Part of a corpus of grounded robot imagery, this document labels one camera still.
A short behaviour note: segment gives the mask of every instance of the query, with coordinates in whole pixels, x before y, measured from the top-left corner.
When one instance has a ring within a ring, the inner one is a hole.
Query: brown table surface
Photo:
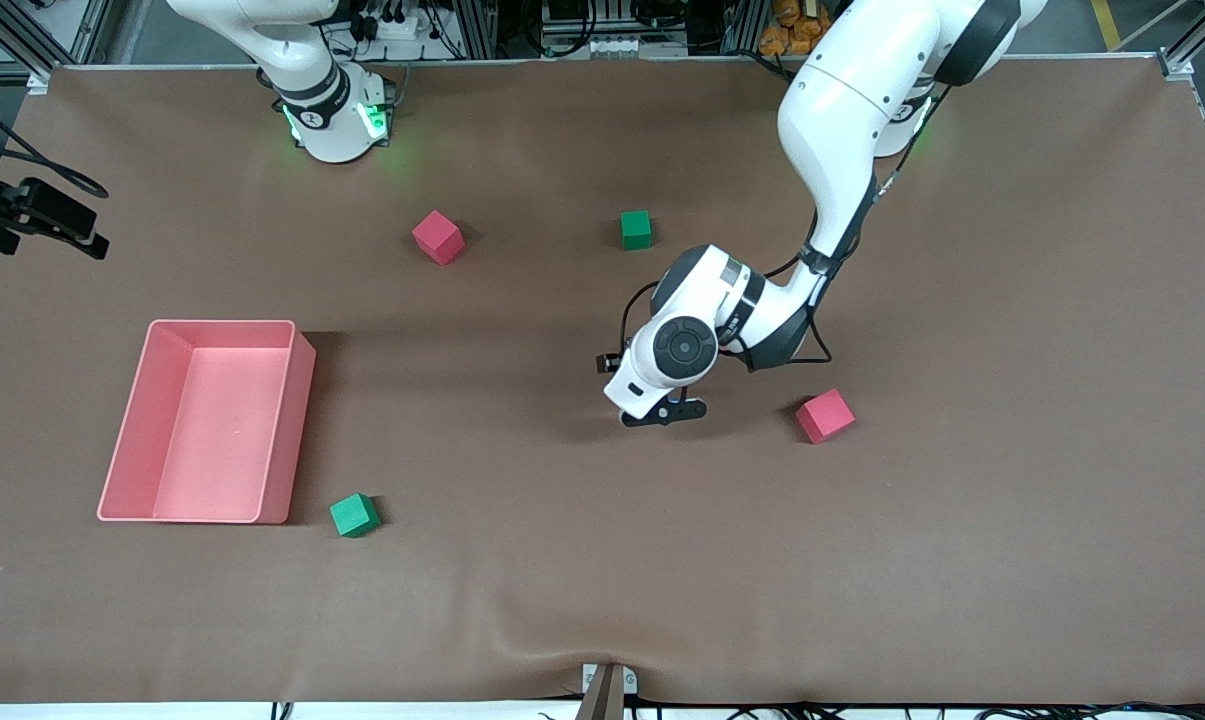
[[[1205,701],[1191,88],[1124,59],[954,92],[822,306],[835,364],[724,361],[706,419],[624,429],[593,356],[630,293],[806,231],[782,92],[421,69],[392,147],[328,167],[249,72],[55,73],[18,128],[107,184],[113,249],[0,256],[0,701],[534,697],[598,660],[665,701]],[[447,268],[410,240],[434,208]],[[636,208],[657,246],[619,250]],[[318,348],[284,527],[95,519],[154,318]],[[809,445],[831,386],[859,421]],[[337,537],[349,492],[390,524]]]

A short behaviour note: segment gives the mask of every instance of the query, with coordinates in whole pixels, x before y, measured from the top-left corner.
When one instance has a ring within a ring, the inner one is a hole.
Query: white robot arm
[[[251,55],[274,90],[292,135],[318,160],[357,159],[388,136],[386,83],[355,63],[337,63],[318,28],[337,0],[167,0]]]
[[[780,143],[818,209],[789,282],[777,287],[711,244],[684,252],[656,287],[652,318],[634,334],[606,385],[622,414],[642,419],[662,405],[662,415],[669,415],[666,396],[701,379],[718,348],[750,370],[789,362],[877,199],[872,154],[895,108],[919,77],[965,85],[984,73],[1010,46],[1015,28],[1045,1],[846,6],[780,105]]]

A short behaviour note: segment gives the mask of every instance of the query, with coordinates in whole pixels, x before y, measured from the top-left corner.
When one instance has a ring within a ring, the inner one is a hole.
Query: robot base
[[[396,85],[355,63],[341,63],[340,67],[349,73],[349,100],[327,128],[313,129],[288,118],[296,146],[323,163],[347,163],[377,144],[388,144],[393,124]]]

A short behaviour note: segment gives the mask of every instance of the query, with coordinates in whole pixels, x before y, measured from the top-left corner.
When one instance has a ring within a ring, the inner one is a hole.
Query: pink tray
[[[96,517],[286,521],[313,362],[290,320],[154,320]]]

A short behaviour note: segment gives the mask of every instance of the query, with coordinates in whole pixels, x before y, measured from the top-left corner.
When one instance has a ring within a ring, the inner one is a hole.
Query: black cable
[[[829,350],[829,346],[825,344],[825,338],[819,336],[819,327],[816,326],[816,309],[815,307],[807,307],[807,327],[811,327],[811,336],[816,338],[816,344],[825,354],[823,358],[794,358],[789,360],[789,365],[823,365],[825,362],[834,361],[834,354]]]
[[[798,261],[798,255],[794,255],[793,258],[789,259],[788,262],[786,262],[784,265],[780,265],[778,268],[771,270],[770,273],[764,273],[763,277],[765,277],[768,279],[771,279],[771,278],[776,277],[776,275],[780,275],[780,273],[784,272],[786,270],[790,268],[790,266],[793,266],[794,264],[797,264],[797,261]]]
[[[1122,706],[1091,706],[1087,710],[1077,710],[1076,707],[1046,706],[1030,708],[1006,708],[995,707],[991,710],[981,712],[976,720],[989,720],[991,718],[1012,718],[1013,720],[1087,720],[1105,712],[1163,712],[1166,715],[1178,715],[1189,720],[1205,720],[1204,712],[1186,706],[1159,706],[1156,702],[1124,702]]]
[[[52,172],[54,172],[57,176],[63,177],[64,182],[67,182],[72,187],[78,188],[78,190],[87,193],[87,195],[93,195],[101,200],[108,196],[108,191],[104,190],[102,184],[95,182],[94,179],[87,177],[81,172],[77,172],[77,170],[75,169],[69,169],[66,167],[66,165],[60,165],[59,163],[52,161],[48,158],[46,158],[46,155],[41,154],[41,152],[36,149],[36,147],[25,142],[25,138],[16,135],[16,131],[13,131],[11,126],[7,126],[7,123],[2,122],[2,118],[0,118],[0,131],[6,132],[7,137],[16,141],[16,144],[19,144],[20,147],[23,147],[23,149],[29,151],[25,154],[25,152],[19,152],[19,151],[0,149],[0,157],[13,158],[17,160],[25,160],[27,163],[35,163],[37,165],[43,165],[45,169],[52,170]]]
[[[793,82],[793,78],[795,78],[798,76],[798,73],[793,72],[793,70],[789,70],[789,69],[784,67],[784,64],[781,63],[781,60],[780,60],[780,55],[776,55],[775,57],[775,64],[771,64],[771,61],[769,61],[766,59],[766,55],[763,55],[762,53],[756,53],[756,51],[746,51],[746,49],[743,49],[743,47],[742,47],[742,49],[739,49],[739,51],[729,51],[729,53],[725,53],[725,54],[728,57],[729,55],[745,55],[745,58],[753,58],[753,60],[756,63],[758,63],[759,65],[762,65],[766,70],[770,70],[771,73],[776,73],[777,76],[784,78],[786,82]]]
[[[457,60],[464,60],[464,54],[460,53],[459,46],[451,40],[449,33],[446,31],[446,25],[442,24],[442,14],[437,12],[437,6],[433,4],[433,0],[422,0],[421,8],[424,10],[424,14],[433,23],[433,26],[437,29],[437,40],[442,41],[442,47],[446,47],[447,53],[451,53],[452,58]]]
[[[651,290],[651,288],[653,287],[657,287],[657,284],[660,284],[660,282],[654,281],[643,284],[643,287],[640,287],[637,289],[637,293],[633,294],[633,297],[629,299],[629,302],[625,302],[624,313],[621,314],[621,355],[624,355],[624,343],[627,340],[629,340],[629,309],[633,309],[634,302],[637,302],[639,297],[642,297],[643,293]]]
[[[890,176],[886,178],[886,183],[882,183],[881,190],[877,191],[877,196],[878,197],[881,197],[882,195],[884,195],[884,193],[887,191],[887,188],[890,188],[890,183],[894,183],[895,182],[895,177],[899,177],[900,169],[903,169],[905,161],[907,161],[909,154],[912,154],[912,152],[913,152],[913,146],[917,144],[918,138],[922,137],[922,132],[925,131],[927,124],[930,123],[931,118],[935,117],[935,111],[940,110],[940,104],[944,102],[945,98],[947,98],[950,95],[950,90],[953,90],[953,87],[952,85],[946,85],[944,88],[944,92],[941,92],[940,96],[936,98],[935,104],[931,105],[931,108],[927,111],[925,118],[922,118],[922,124],[921,124],[921,126],[918,126],[918,131],[913,132],[913,137],[909,138],[909,144],[904,146],[904,155],[903,155],[903,158],[900,158],[900,161],[895,164],[895,169],[890,171]]]
[[[343,57],[347,57],[347,58],[352,59],[352,57],[355,54],[354,47],[349,47],[343,41],[336,40],[335,37],[331,37],[331,36],[327,35],[327,26],[324,26],[324,24],[322,24],[322,23],[318,24],[318,33],[322,33],[322,41],[324,42],[324,45],[327,45],[327,49],[331,51],[333,55],[343,55]],[[336,42],[336,45],[340,45],[340,47],[342,47],[342,49],[341,51],[334,49],[331,47],[333,42]]]
[[[570,55],[575,51],[583,49],[588,45],[589,40],[593,39],[593,31],[598,28],[598,7],[596,0],[588,0],[588,10],[580,14],[580,36],[575,39],[575,42],[568,47],[565,51],[553,51],[551,47],[543,47],[537,39],[531,34],[535,28],[543,29],[543,20],[539,17],[529,17],[529,8],[534,8],[537,0],[524,0],[521,5],[521,24],[523,24],[523,37],[527,45],[530,45],[530,49],[535,51],[535,54],[543,58],[562,58],[564,55]]]

